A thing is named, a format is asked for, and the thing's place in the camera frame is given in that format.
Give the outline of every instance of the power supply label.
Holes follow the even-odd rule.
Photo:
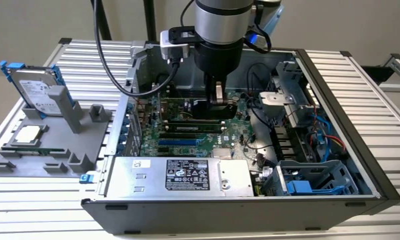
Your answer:
[[[207,160],[166,160],[165,189],[210,190]]]

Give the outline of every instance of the black cable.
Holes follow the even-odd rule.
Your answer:
[[[179,22],[179,26],[183,27],[183,15],[185,15],[185,12],[189,8],[189,6],[191,5],[194,0],[190,0],[183,8],[183,10],[181,11],[181,14],[179,14],[179,17],[178,17],[178,22]]]
[[[247,145],[247,141],[250,140],[252,137],[253,137],[253,134],[252,134],[252,135],[247,137],[247,139],[243,141],[243,146],[246,146],[249,149],[252,149],[252,150],[258,150],[258,149],[265,149],[265,148],[273,146],[272,144],[269,144],[269,145],[261,146],[261,147],[250,147],[250,146]]]
[[[266,68],[266,70],[268,70],[269,76],[270,76],[270,72],[272,72],[270,68],[269,68],[269,67],[265,65],[265,63],[262,63],[262,62],[256,62],[256,63],[253,63],[253,64],[247,67],[246,72],[245,72],[245,87],[246,87],[246,93],[249,93],[249,72],[250,72],[250,70],[253,69],[254,66],[264,66],[264,67]]]
[[[252,101],[252,99],[253,99],[253,97],[250,97],[250,98],[246,100],[246,102],[245,102],[246,105],[247,105],[247,102]],[[252,113],[253,113],[254,117],[257,118],[257,120],[258,120],[258,121],[260,121],[260,122],[261,122],[270,130],[272,130],[273,127],[269,126],[268,123],[260,118],[260,116],[258,116],[257,113],[254,112],[254,109],[252,108],[252,106],[249,106],[249,108],[250,108]]]
[[[266,32],[260,28],[258,24],[254,23],[254,26],[256,26],[256,29],[257,31],[260,32],[261,36],[265,38],[265,41],[266,41],[266,50],[258,48],[254,44],[252,44],[249,42],[249,40],[246,38],[242,39],[243,41],[243,44],[250,48],[253,49],[256,52],[258,52],[260,54],[266,54],[272,51],[272,40],[266,34]]]
[[[268,148],[268,147],[272,147],[273,145],[269,144],[269,145],[262,146],[262,147],[250,147],[250,146],[247,145],[247,143],[245,143],[245,146],[246,146],[249,149],[252,149],[252,150],[258,150],[258,149],[265,149],[265,148]]]
[[[98,54],[98,58],[99,58],[103,70],[105,70],[106,75],[109,77],[109,80],[111,81],[111,84],[115,86],[115,88],[119,90],[119,92],[123,95],[129,96],[129,97],[145,97],[147,95],[151,95],[151,94],[157,93],[163,88],[163,86],[170,82],[170,80],[173,79],[173,77],[174,77],[174,75],[178,71],[178,68],[179,68],[178,61],[177,62],[174,61],[171,63],[171,72],[170,72],[167,78],[165,79],[165,81],[162,82],[162,84],[157,88],[154,88],[154,89],[151,89],[146,92],[142,92],[142,93],[131,93],[131,92],[126,91],[123,89],[123,87],[119,85],[119,83],[117,82],[117,80],[113,76],[113,73],[111,73],[111,71],[107,67],[106,61],[105,61],[102,46],[101,46],[101,40],[99,40],[97,11],[98,11],[98,0],[94,0],[94,2],[93,2],[93,28],[94,28],[94,41],[95,41],[95,47],[97,47],[97,54]]]

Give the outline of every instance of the gray plastic part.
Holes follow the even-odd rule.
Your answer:
[[[35,139],[33,143],[30,142],[11,142],[10,145],[13,147],[26,147],[26,148],[37,148],[41,144],[41,141]]]
[[[109,121],[109,114],[105,111],[105,108],[102,105],[93,104],[90,106],[90,109],[87,111],[87,114],[90,116],[91,122],[93,123],[103,123]]]
[[[82,159],[79,160],[75,154],[70,154],[67,166],[74,173],[85,173],[86,171],[91,170],[93,163],[90,162],[87,155],[83,154]]]
[[[7,160],[0,160],[0,172],[11,173],[13,168],[15,168],[14,164]]]
[[[26,125],[45,126],[47,131],[39,136],[42,149],[63,149],[62,152],[50,152],[49,155],[19,155],[13,150],[0,151],[0,164],[9,161],[15,168],[11,171],[0,171],[0,177],[51,177],[51,178],[78,178],[81,172],[73,172],[69,167],[69,156],[75,154],[81,159],[86,155],[91,166],[98,159],[98,153],[102,146],[103,135],[109,122],[91,122],[89,109],[82,109],[82,118],[79,120],[82,131],[74,134],[61,116],[47,116],[43,119],[25,119],[21,121],[9,143],[3,147],[11,147],[10,143]],[[67,168],[65,173],[46,172],[45,163],[62,163]]]
[[[21,111],[26,115],[26,118],[29,118],[29,119],[41,119],[37,109],[34,109],[34,108],[22,108]]]
[[[73,103],[71,113],[74,114],[78,120],[82,118],[82,110],[77,101]]]
[[[65,86],[54,85],[50,87],[47,97],[54,100],[62,118],[65,119],[67,126],[74,134],[81,132],[81,124],[78,121],[78,114],[74,113],[71,103],[67,99],[67,89]]]
[[[67,159],[71,155],[71,151],[66,148],[63,152],[61,151],[50,151],[49,155],[55,159]]]
[[[62,162],[45,162],[43,163],[43,170],[47,173],[66,173],[67,167],[63,165]]]
[[[0,150],[0,155],[5,158],[19,158],[21,155],[14,150]]]

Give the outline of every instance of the capacitor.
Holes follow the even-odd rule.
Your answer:
[[[238,102],[239,101],[239,97],[238,96],[231,96],[230,98],[233,101]]]

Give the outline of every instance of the blue tab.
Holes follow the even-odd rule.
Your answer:
[[[6,65],[7,69],[21,69],[22,67],[25,67],[25,63],[22,62],[11,62]]]
[[[79,176],[78,183],[79,184],[91,184],[93,183],[93,175],[90,175],[90,174],[82,174]]]
[[[309,182],[305,180],[293,180],[286,183],[286,191],[289,194],[310,194],[313,192]]]
[[[7,64],[7,62],[2,60],[2,61],[0,62],[0,67],[1,67],[1,68],[2,68],[2,67],[6,67],[6,64]]]

